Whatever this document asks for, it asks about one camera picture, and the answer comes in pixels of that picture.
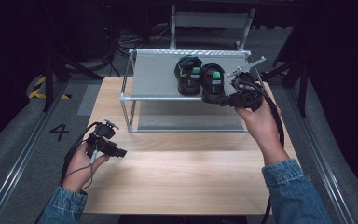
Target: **denim jacket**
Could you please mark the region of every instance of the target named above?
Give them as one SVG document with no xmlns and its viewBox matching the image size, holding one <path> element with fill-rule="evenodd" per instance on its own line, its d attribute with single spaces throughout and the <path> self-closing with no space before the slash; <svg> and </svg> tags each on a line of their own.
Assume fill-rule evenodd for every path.
<svg viewBox="0 0 358 224">
<path fill-rule="evenodd" d="M 271 196 L 276 223 L 332 223 L 315 187 L 294 159 L 262 169 Z M 80 223 L 87 193 L 58 187 L 46 205 L 39 223 Z"/>
</svg>

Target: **wooden table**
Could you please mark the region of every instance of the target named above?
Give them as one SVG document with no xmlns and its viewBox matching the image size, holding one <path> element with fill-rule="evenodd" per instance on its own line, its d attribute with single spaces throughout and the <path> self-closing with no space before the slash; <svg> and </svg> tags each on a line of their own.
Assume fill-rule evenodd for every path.
<svg viewBox="0 0 358 224">
<path fill-rule="evenodd" d="M 118 100 L 122 81 L 103 80 L 89 124 L 111 119 L 120 127 L 111 141 L 128 153 L 100 167 L 87 189 L 85 213 L 265 213 L 269 192 L 261 174 L 263 157 L 250 134 L 128 133 Z M 126 91 L 131 91 L 131 78 L 128 82 Z M 285 149 L 296 158 L 284 132 Z"/>
</svg>

